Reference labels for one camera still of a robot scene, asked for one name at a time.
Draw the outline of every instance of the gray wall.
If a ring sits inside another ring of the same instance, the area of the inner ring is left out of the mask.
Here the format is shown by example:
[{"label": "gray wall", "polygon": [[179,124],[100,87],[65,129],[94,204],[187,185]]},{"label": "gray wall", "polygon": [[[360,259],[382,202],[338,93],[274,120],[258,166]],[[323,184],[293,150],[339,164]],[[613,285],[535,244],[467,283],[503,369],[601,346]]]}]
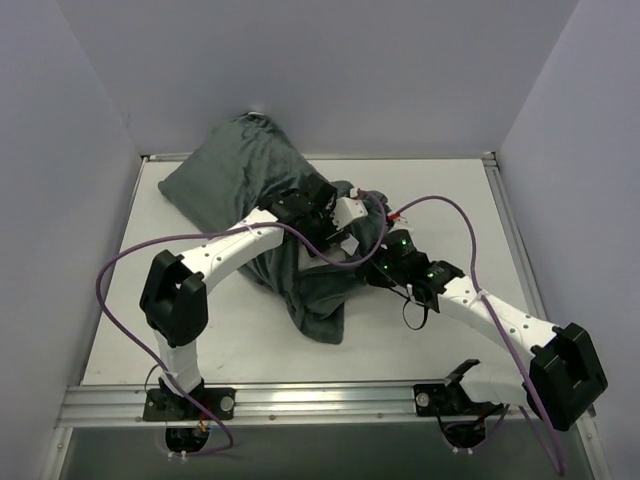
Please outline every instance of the gray wall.
[{"label": "gray wall", "polygon": [[53,1],[0,2],[0,476],[33,480],[139,158]]},{"label": "gray wall", "polygon": [[141,153],[271,113],[309,153],[504,140],[576,0],[59,0]]},{"label": "gray wall", "polygon": [[640,2],[581,0],[500,162],[551,318],[587,327],[614,478],[640,478]]}]

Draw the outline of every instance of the aluminum frame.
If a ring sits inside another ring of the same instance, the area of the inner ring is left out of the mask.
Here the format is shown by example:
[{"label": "aluminum frame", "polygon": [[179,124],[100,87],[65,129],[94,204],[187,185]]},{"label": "aluminum frame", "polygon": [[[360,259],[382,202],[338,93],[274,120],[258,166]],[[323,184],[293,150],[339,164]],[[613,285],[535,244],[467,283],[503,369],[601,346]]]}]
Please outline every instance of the aluminum frame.
[{"label": "aluminum frame", "polygon": [[[151,155],[146,162],[179,161],[188,154]],[[336,156],[307,158],[337,159]],[[497,162],[483,159],[487,180],[514,260],[527,307],[538,318],[546,319],[524,243],[517,228]],[[132,194],[135,198],[138,184]],[[434,422],[415,415],[412,386],[442,380],[413,380],[352,383],[238,384],[225,385],[237,390],[235,417],[231,425],[301,425],[323,423]],[[57,480],[67,455],[74,428],[181,426],[193,422],[147,423],[141,415],[146,394],[142,385],[79,386],[67,390],[61,405],[54,437],[47,455],[42,480]],[[597,480],[610,480],[611,474],[593,417],[595,411],[577,422],[589,466]],[[520,417],[510,411],[509,417]]]}]

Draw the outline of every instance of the gray fabric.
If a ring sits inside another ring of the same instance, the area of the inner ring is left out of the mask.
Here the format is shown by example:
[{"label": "gray fabric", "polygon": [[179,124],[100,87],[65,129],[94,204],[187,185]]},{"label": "gray fabric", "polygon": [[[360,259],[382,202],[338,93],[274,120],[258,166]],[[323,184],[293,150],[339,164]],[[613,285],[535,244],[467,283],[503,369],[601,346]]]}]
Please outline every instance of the gray fabric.
[{"label": "gray fabric", "polygon": [[[258,200],[298,187],[316,172],[275,122],[247,114],[219,124],[177,170],[159,183],[162,194],[203,232],[230,228]],[[353,186],[333,182],[339,193]],[[383,202],[386,198],[377,194]],[[350,227],[364,255],[379,234],[380,214],[365,200],[369,216]],[[319,342],[338,344],[344,331],[344,301],[362,283],[353,271],[331,265],[298,271],[296,241],[247,263],[240,272],[280,295],[296,327]]]}]

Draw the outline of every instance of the white table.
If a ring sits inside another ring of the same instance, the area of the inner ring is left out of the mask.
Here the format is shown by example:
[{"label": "white table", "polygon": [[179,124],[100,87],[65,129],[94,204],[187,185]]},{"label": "white table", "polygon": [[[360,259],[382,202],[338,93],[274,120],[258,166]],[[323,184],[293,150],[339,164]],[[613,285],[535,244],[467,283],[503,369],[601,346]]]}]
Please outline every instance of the white table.
[{"label": "white table", "polygon": [[[482,161],[316,160],[330,180],[347,179],[363,189],[384,192],[399,207],[426,194],[448,196],[468,213],[478,237],[478,272],[483,287],[526,310],[498,210]],[[195,232],[158,191],[158,181],[177,162],[147,162],[132,206],[122,248],[147,239]],[[406,214],[419,249],[468,270],[469,235],[450,206],[429,202]],[[151,260],[160,250],[180,252],[194,242],[150,247],[116,266],[107,303],[115,315],[154,349],[155,342],[138,300]],[[198,339],[204,378],[215,383],[349,382],[437,379],[468,358],[511,365],[505,351],[469,327],[430,314],[427,326],[410,331],[403,323],[403,300],[366,288],[346,303],[344,341],[325,345],[304,337],[283,301],[235,273],[209,296],[209,325]],[[414,321],[421,311],[408,308]],[[153,366],[147,355],[106,317],[100,321],[83,379],[84,385],[141,384]]]}]

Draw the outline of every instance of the screw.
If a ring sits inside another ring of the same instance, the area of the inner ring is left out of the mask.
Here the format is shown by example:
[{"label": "screw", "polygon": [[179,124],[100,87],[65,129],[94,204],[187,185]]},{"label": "screw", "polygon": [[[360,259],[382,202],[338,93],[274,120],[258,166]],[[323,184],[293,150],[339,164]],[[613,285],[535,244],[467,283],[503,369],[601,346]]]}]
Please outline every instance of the screw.
[{"label": "screw", "polygon": [[416,396],[416,405],[419,407],[426,407],[429,405],[429,395],[422,392]]},{"label": "screw", "polygon": [[223,412],[230,412],[234,405],[235,402],[233,401],[233,398],[229,396],[222,397],[222,400],[220,400],[220,410]]}]

